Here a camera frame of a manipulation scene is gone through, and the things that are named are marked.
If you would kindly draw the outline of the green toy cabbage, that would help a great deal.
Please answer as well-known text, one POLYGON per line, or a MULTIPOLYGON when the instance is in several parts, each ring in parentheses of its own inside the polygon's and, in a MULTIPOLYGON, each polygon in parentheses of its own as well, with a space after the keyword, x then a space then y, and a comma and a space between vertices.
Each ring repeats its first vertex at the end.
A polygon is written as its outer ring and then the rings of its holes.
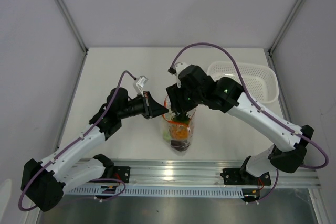
POLYGON ((171 135, 169 131, 163 131, 163 139, 167 142, 169 142, 171 140, 171 135))

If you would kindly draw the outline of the clear zip bag orange zipper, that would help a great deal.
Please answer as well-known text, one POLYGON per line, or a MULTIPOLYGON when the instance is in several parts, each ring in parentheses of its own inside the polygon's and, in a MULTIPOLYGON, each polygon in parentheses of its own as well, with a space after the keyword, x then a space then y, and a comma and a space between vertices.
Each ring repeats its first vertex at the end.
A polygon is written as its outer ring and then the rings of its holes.
POLYGON ((196 108, 185 113, 176 114, 171 110, 168 96, 165 97, 163 105, 168 109, 168 113, 161 116, 160 130, 162 138, 173 152, 179 156, 183 156, 193 140, 196 108))

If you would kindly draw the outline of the toy pineapple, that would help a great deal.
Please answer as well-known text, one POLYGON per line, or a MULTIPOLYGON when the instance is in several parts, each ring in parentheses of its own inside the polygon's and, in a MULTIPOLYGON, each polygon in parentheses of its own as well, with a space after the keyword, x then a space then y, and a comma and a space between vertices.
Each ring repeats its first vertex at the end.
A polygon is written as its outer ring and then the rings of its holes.
POLYGON ((169 132, 173 140, 187 140, 191 117, 187 113, 170 113, 169 132))

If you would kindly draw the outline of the dark red toy apple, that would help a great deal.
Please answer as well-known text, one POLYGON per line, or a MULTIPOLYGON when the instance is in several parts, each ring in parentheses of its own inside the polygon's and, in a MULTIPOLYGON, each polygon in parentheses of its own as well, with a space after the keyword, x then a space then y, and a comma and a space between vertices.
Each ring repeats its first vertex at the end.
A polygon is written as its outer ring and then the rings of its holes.
POLYGON ((184 152, 188 150, 190 146, 190 142, 188 140, 171 140, 170 146, 176 151, 184 152))

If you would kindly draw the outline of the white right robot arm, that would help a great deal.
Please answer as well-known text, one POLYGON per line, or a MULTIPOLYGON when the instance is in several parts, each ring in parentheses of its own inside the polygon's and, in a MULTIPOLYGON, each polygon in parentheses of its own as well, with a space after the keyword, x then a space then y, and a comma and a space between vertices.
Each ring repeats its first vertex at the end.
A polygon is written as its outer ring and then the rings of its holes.
POLYGON ((244 183, 276 169, 291 174, 302 165, 308 144, 301 136, 303 128, 258 104, 239 82, 227 76, 213 80, 201 67, 183 62, 169 72, 176 75, 176 84, 166 88, 173 112, 182 114, 205 105, 242 120, 272 141, 269 149, 245 159, 239 174, 244 183))

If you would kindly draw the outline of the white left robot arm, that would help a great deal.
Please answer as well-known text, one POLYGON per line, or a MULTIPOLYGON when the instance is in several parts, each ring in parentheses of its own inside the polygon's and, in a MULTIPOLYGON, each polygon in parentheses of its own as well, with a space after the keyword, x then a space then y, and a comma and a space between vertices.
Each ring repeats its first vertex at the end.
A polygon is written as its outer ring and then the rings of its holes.
POLYGON ((22 176, 22 196, 27 196, 42 211, 54 208, 64 194, 87 182, 122 184, 115 174, 114 162, 97 154, 86 164, 77 165, 85 154, 108 140, 122 126, 122 120, 141 115, 152 119, 168 113, 150 92, 130 99, 125 88, 114 88, 86 128, 72 143, 59 148, 40 161, 30 159, 22 176))

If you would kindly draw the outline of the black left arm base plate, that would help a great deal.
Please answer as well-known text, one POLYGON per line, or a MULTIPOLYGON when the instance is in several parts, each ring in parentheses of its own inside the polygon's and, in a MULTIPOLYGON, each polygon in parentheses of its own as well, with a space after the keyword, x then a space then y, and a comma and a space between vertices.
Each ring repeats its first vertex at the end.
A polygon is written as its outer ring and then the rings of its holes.
POLYGON ((112 172, 112 178, 119 179, 125 184, 129 183, 131 175, 131 167, 129 166, 115 166, 112 172))

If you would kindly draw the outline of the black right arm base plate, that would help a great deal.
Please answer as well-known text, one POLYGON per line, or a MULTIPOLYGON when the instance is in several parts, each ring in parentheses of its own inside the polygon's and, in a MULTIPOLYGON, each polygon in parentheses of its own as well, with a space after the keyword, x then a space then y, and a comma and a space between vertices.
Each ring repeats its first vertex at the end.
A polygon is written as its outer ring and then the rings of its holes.
POLYGON ((248 173, 241 174, 239 168, 224 168, 220 173, 225 185, 240 185, 240 186, 258 186, 271 185, 271 178, 269 172, 262 174, 259 177, 254 177, 248 173))

